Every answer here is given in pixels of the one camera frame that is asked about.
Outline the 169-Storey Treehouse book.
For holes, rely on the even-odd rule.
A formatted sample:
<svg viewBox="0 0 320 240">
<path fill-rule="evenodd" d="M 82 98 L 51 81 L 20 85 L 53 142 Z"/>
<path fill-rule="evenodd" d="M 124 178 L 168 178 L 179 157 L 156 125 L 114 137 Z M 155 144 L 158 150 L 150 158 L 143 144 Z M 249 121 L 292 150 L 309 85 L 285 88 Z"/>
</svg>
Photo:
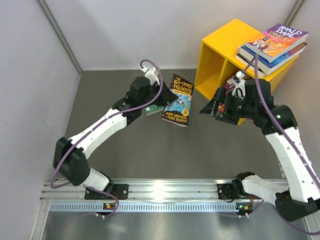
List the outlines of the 169-Storey Treehouse book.
<svg viewBox="0 0 320 240">
<path fill-rule="evenodd" d="M 164 107 L 161 119 L 180 127 L 187 127 L 194 84 L 177 74 L 173 74 L 169 89 L 177 98 Z"/>
</svg>

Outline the red 13-Storey Treehouse book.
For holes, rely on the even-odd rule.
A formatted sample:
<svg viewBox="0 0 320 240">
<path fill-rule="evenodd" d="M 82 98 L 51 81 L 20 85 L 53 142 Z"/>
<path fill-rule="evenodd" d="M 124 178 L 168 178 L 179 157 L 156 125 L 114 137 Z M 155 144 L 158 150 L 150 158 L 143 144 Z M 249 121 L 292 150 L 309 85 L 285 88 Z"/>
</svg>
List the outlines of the red 13-Storey Treehouse book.
<svg viewBox="0 0 320 240">
<path fill-rule="evenodd" d="M 218 106 L 218 112 L 219 113 L 223 113 L 224 110 L 225 110 L 225 104 L 220 103 L 219 106 Z"/>
</svg>

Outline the aluminium mounting rail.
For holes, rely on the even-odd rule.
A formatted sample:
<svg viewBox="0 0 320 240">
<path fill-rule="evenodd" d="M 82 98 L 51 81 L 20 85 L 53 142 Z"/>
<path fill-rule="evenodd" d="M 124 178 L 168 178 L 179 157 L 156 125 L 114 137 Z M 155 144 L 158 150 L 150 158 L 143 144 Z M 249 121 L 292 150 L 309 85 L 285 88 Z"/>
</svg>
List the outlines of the aluminium mounting rail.
<svg viewBox="0 0 320 240">
<path fill-rule="evenodd" d="M 128 202 L 213 202 L 218 199 L 218 184 L 230 183 L 230 179 L 115 179 L 115 184 L 128 185 Z M 83 201 L 85 188 L 71 184 L 51 188 L 46 182 L 40 194 L 41 200 Z"/>
</svg>

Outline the light teal paperback book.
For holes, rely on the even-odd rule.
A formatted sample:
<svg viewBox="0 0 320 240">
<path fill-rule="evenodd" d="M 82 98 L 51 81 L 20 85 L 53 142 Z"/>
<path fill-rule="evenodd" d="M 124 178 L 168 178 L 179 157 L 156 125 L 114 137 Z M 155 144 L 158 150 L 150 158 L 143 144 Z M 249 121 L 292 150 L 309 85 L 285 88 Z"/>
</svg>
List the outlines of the light teal paperback book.
<svg viewBox="0 0 320 240">
<path fill-rule="evenodd" d="M 237 53 L 242 55 L 243 57 L 246 57 L 246 58 L 249 58 L 252 56 L 252 54 L 250 53 L 249 50 L 247 50 L 246 48 L 242 48 L 242 47 L 239 47 L 237 49 Z"/>
</svg>

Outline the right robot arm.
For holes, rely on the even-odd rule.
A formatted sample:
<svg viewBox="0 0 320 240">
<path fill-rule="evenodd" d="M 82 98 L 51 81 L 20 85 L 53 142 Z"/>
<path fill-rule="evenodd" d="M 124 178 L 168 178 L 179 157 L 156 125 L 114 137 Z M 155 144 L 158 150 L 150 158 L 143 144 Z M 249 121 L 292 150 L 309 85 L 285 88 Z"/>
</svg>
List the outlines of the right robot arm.
<svg viewBox="0 0 320 240">
<path fill-rule="evenodd" d="M 272 146 L 284 171 L 287 187 L 250 171 L 238 174 L 231 181 L 238 198 L 257 196 L 272 204 L 288 222 L 319 211 L 320 180 L 303 148 L 297 120 L 287 105 L 274 104 L 268 81 L 249 79 L 244 81 L 243 89 L 233 92 L 219 87 L 199 112 L 233 125 L 242 118 L 252 120 Z"/>
</svg>

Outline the purple paperback book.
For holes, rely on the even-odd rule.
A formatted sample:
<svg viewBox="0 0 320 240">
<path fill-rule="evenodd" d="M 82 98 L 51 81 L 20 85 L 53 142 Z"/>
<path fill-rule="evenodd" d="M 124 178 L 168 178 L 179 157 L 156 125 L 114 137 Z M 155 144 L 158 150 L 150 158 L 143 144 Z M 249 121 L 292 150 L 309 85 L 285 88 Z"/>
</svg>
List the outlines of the purple paperback book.
<svg viewBox="0 0 320 240">
<path fill-rule="evenodd" d="M 233 78 L 229 78 L 226 83 L 225 83 L 225 89 L 228 91 L 228 92 L 232 92 L 233 89 L 235 88 L 235 84 L 234 84 L 234 80 Z"/>
</svg>

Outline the green paperback book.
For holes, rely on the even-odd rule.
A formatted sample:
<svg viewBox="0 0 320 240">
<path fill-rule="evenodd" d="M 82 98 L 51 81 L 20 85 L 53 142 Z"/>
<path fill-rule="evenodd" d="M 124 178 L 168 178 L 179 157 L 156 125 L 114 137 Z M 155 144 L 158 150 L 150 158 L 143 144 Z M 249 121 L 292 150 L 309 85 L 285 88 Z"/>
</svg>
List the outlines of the green paperback book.
<svg viewBox="0 0 320 240">
<path fill-rule="evenodd" d="M 150 115 L 162 112 L 163 109 L 164 109 L 163 106 L 158 106 L 156 104 L 152 104 L 152 105 L 145 107 L 144 111 L 147 116 L 150 116 Z"/>
</svg>

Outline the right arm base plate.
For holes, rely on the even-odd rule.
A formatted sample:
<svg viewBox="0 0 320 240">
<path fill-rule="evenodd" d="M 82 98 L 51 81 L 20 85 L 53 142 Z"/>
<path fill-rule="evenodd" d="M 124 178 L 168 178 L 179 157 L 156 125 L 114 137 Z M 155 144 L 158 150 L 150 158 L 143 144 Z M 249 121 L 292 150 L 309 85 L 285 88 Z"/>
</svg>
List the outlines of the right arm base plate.
<svg viewBox="0 0 320 240">
<path fill-rule="evenodd" d="M 231 183 L 219 183 L 217 184 L 218 199 L 227 203 L 231 203 L 234 200 L 248 199 L 248 194 L 239 193 Z"/>
</svg>

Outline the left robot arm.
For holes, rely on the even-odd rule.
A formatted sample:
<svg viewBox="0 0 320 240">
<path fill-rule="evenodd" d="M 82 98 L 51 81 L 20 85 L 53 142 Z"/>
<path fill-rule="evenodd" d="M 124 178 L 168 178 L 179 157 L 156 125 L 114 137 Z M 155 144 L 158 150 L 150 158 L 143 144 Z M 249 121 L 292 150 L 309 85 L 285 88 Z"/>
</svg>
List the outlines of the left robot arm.
<svg viewBox="0 0 320 240">
<path fill-rule="evenodd" d="M 55 146 L 54 175 L 61 174 L 73 186 L 95 189 L 103 199 L 113 194 L 113 180 L 89 166 L 91 154 L 109 137 L 139 118 L 142 110 L 155 104 L 164 107 L 178 97 L 161 81 L 152 83 L 139 76 L 129 91 L 93 125 L 70 138 L 61 137 Z"/>
</svg>

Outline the yellow wooden shelf box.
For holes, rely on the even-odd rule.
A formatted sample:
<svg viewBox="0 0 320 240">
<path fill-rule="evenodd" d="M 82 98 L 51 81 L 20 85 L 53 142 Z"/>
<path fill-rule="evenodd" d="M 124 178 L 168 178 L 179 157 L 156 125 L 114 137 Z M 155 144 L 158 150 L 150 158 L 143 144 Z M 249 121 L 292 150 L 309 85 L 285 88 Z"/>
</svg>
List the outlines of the yellow wooden shelf box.
<svg viewBox="0 0 320 240">
<path fill-rule="evenodd" d="M 210 102 L 219 87 L 225 88 L 228 79 L 238 71 L 245 71 L 245 76 L 249 77 L 245 82 L 246 103 L 242 108 L 243 117 L 235 125 L 240 125 L 245 119 L 250 119 L 257 127 L 264 129 L 274 125 L 265 107 L 268 107 L 273 115 L 283 116 L 288 113 L 287 107 L 274 104 L 272 92 L 297 58 L 294 57 L 275 72 L 255 81 L 257 73 L 236 59 L 236 54 L 240 45 L 256 35 L 258 35 L 256 29 L 239 19 L 233 19 L 203 38 L 195 77 L 195 89 Z"/>
</svg>

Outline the blue orange paperback book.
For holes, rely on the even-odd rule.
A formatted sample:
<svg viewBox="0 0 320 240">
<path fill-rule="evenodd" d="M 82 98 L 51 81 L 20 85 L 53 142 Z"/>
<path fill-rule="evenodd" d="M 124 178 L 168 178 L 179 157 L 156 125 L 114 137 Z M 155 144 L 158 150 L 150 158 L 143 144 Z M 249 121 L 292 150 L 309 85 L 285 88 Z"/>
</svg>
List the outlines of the blue orange paperback book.
<svg viewBox="0 0 320 240">
<path fill-rule="evenodd" d="M 274 59 L 271 62 L 269 62 L 266 58 L 259 56 L 258 57 L 258 76 L 262 78 L 267 75 L 270 75 L 275 70 L 283 66 L 285 63 L 287 63 L 288 61 L 292 60 L 294 57 L 302 53 L 307 45 L 308 44 L 306 42 L 303 42 L 298 46 L 294 47 L 293 49 L 287 51 L 286 53 L 280 55 L 278 58 Z M 249 58 L 244 57 L 239 53 L 235 55 L 235 58 L 237 60 L 239 60 L 241 63 L 247 66 L 250 63 L 250 61 L 253 59 L 256 53 L 245 45 L 241 46 L 240 48 L 243 48 L 243 49 L 246 48 L 248 51 L 250 51 L 252 55 Z"/>
</svg>

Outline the Roald Dahl Charlie book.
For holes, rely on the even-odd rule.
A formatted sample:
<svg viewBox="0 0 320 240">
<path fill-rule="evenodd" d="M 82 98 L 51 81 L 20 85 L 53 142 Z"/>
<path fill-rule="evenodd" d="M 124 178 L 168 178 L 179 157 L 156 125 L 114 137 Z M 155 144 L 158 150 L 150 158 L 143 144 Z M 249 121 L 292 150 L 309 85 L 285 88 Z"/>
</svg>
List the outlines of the Roald Dahl Charlie book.
<svg viewBox="0 0 320 240">
<path fill-rule="evenodd" d="M 244 45 L 268 62 L 273 62 L 276 58 L 303 43 L 308 35 L 308 31 L 294 29 L 278 23 L 252 37 Z"/>
</svg>

